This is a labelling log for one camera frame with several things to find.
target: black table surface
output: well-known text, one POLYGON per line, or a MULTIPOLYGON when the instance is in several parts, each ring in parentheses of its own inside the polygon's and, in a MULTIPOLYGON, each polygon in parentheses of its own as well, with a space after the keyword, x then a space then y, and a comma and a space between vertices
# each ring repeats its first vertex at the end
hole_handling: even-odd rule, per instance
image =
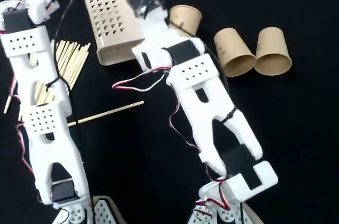
MULTIPOLYGON (((69 0, 47 22, 50 37, 69 0)), ((187 4, 203 19, 198 35, 214 48, 217 31, 233 27, 255 52, 259 32, 268 26, 284 31, 293 66, 267 77, 252 70, 230 78, 230 95, 245 114, 279 184, 248 204, 265 223, 333 221, 332 191, 336 171, 338 105, 338 0, 166 0, 168 8, 187 4)), ((144 100, 145 104, 80 125, 84 161, 95 195, 111 196, 127 223, 185 223, 198 189, 208 182, 197 152, 168 126, 176 98, 162 82, 152 91, 113 91, 111 84, 140 73, 137 62, 103 67, 83 0, 77 0, 61 27, 60 38, 92 43, 89 58, 73 90, 79 118, 144 100)), ((1 50, 0 100, 4 107, 12 77, 1 50)), ((148 86, 159 75, 135 81, 148 86)), ((0 213, 4 223, 51 223, 57 214, 37 202, 34 178, 21 162, 14 129, 18 104, 0 115, 0 213)), ((188 137, 191 129, 181 111, 174 119, 188 137)), ((234 140, 219 124, 216 143, 234 140)), ((71 128, 77 141, 77 133, 71 128)))

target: brown paper cup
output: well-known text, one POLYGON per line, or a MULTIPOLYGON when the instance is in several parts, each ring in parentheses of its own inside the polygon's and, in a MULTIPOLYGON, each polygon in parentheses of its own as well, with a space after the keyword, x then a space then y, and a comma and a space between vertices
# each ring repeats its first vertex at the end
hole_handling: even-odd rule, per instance
POLYGON ((240 76, 254 67, 255 56, 235 29, 219 31, 214 37, 214 43, 227 77, 240 76))
MULTIPOLYGON (((197 33, 201 19, 202 15, 200 11, 188 5, 174 6, 169 11, 169 20, 192 35, 197 33)), ((178 29, 173 24, 169 24, 169 27, 176 29, 180 36, 191 37, 189 34, 178 29)))
POLYGON ((283 32, 276 27, 259 33, 255 70, 267 76, 281 75, 292 66, 283 32))

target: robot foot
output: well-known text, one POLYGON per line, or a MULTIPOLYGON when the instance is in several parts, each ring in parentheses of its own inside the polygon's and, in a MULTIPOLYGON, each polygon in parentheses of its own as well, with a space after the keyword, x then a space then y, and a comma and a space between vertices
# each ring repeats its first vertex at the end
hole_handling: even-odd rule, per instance
MULTIPOLYGON (((244 224, 264 224, 257 214, 246 204, 243 203, 244 224)), ((240 204, 231 204, 227 211, 214 205, 207 207, 205 205, 196 205, 188 224, 243 224, 240 214, 240 204)))

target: beige plastic basket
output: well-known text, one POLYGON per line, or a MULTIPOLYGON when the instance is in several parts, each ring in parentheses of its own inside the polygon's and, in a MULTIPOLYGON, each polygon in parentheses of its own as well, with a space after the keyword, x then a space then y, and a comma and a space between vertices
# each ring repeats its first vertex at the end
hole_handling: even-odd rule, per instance
POLYGON ((134 12, 125 0, 85 0, 100 64, 135 59, 132 47, 144 36, 134 12))

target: white mounting bracket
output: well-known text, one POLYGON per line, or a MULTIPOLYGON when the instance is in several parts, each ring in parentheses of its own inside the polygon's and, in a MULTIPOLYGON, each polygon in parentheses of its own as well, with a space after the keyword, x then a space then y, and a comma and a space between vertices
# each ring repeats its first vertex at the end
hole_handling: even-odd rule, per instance
MULTIPOLYGON (((45 26, 0 35, 7 57, 10 60, 18 83, 18 94, 24 107, 35 105, 34 89, 38 80, 45 84, 57 78, 57 72, 50 47, 50 40, 45 26), (29 63, 28 54, 35 53, 38 65, 29 63)), ((65 116, 70 116, 69 98, 65 84, 59 79, 50 88, 56 99, 61 101, 65 116)))
MULTIPOLYGON (((219 73, 209 54, 173 66, 167 83, 172 85, 180 104, 191 124, 193 137, 201 150, 202 162, 218 174, 226 176, 226 168, 213 143, 212 121, 222 121, 234 108, 225 87, 219 79, 219 73), (196 90, 203 89, 208 103, 199 100, 196 90)), ((262 157, 262 148, 240 110, 224 125, 245 144, 255 159, 262 157)))
MULTIPOLYGON (((88 195, 88 184, 80 153, 75 146, 63 114, 61 103, 54 101, 40 106, 28 106, 24 110, 24 120, 30 146, 30 162, 34 171, 35 186, 44 204, 51 204, 53 163, 60 163, 71 175, 79 201, 88 195), (53 133, 54 140, 46 134, 53 133)), ((63 207, 74 202, 54 207, 63 207)))

